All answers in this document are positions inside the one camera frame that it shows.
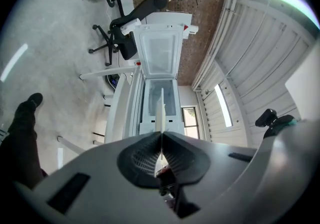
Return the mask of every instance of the person's leg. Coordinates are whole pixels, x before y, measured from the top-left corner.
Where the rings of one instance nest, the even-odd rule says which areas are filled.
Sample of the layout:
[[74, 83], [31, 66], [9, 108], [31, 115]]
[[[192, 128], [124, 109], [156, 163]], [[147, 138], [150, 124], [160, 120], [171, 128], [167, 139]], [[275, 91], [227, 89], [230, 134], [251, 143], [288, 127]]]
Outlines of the person's leg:
[[17, 108], [9, 135], [0, 146], [0, 160], [4, 174], [32, 189], [44, 178], [40, 168], [37, 134], [34, 131], [35, 110], [42, 102], [42, 95], [33, 94]]

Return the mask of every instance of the freezer lid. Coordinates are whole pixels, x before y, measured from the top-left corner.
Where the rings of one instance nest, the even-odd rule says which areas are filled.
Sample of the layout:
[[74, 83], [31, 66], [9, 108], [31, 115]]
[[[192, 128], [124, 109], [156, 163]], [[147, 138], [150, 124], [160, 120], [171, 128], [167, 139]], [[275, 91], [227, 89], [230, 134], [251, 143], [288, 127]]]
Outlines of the freezer lid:
[[176, 78], [184, 26], [143, 24], [134, 30], [134, 39], [146, 78]]

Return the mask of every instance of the chest freezer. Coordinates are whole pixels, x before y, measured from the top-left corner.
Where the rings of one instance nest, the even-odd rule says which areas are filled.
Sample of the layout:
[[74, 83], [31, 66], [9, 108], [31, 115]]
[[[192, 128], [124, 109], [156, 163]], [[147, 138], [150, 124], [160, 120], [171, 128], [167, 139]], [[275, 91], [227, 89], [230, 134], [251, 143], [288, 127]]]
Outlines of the chest freezer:
[[134, 30], [134, 38], [145, 81], [139, 133], [155, 130], [156, 106], [163, 88], [166, 131], [183, 134], [177, 74], [184, 26], [143, 24]]

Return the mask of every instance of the concrete floor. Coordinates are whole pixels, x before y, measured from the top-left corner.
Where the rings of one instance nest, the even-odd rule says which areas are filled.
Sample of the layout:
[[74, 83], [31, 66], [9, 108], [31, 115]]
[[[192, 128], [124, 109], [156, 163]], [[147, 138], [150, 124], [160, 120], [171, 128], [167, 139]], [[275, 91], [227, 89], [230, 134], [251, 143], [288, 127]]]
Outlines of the concrete floor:
[[[19, 103], [42, 93], [35, 130], [40, 164], [49, 174], [58, 168], [58, 135], [89, 149], [93, 140], [102, 141], [92, 132], [105, 133], [108, 109], [102, 95], [112, 91], [102, 77], [81, 81], [78, 76], [105, 68], [105, 51], [91, 55], [88, 48], [104, 44], [92, 25], [108, 28], [106, 8], [105, 0], [19, 0], [2, 29], [0, 74], [24, 43], [28, 50], [0, 82], [0, 127], [8, 129]], [[108, 14], [120, 16], [117, 7]], [[113, 63], [118, 67], [117, 54]], [[64, 163], [76, 156], [69, 149], [63, 152]]]

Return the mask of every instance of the brick wall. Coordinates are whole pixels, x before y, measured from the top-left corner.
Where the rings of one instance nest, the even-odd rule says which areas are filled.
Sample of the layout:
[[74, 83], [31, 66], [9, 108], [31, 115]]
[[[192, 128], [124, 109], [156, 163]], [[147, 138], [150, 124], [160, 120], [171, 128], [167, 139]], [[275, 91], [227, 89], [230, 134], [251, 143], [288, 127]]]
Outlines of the brick wall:
[[[133, 0], [136, 7], [142, 0]], [[166, 9], [192, 14], [192, 25], [199, 27], [196, 35], [184, 39], [180, 58], [178, 84], [191, 85], [216, 30], [224, 0], [172, 0]]]

